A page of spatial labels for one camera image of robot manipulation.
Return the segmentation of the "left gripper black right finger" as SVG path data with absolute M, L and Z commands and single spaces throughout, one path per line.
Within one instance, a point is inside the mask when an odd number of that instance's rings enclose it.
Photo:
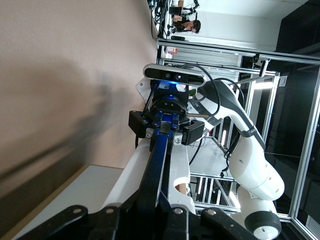
M 216 207 L 205 208 L 200 215 L 188 211 L 185 206 L 172 207 L 165 197 L 159 200 L 161 240 L 255 240 L 230 216 Z

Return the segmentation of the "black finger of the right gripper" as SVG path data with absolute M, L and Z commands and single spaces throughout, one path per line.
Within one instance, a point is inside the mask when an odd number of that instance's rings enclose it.
M 173 144 L 174 145 L 181 145 L 183 134 L 180 132 L 179 115 L 172 114 L 171 117 L 172 117 L 171 128 L 174 131 Z
M 156 138 L 160 132 L 161 121 L 164 116 L 163 112 L 147 112 L 146 118 L 148 125 L 146 129 L 146 138 Z

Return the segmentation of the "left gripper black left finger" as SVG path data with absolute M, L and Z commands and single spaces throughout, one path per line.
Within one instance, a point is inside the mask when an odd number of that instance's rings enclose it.
M 87 207 L 72 205 L 19 237 L 20 240 L 134 240 L 136 195 L 120 206 L 108 205 L 89 214 Z

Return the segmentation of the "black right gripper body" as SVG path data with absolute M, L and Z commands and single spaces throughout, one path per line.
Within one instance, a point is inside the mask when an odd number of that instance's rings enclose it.
M 161 89 L 159 86 L 152 86 L 147 97 L 143 111 L 132 110 L 129 112 L 128 125 L 137 138 L 146 138 L 148 119 L 146 113 L 164 113 L 159 134 L 168 137 L 168 144 L 174 144 L 174 131 L 172 130 L 172 114 L 179 115 L 179 132 L 182 133 L 182 143 L 187 146 L 203 136 L 205 123 L 199 120 L 192 120 L 187 116 L 189 92 L 179 92 L 170 86 Z M 156 143 L 156 138 L 149 138 L 151 145 Z

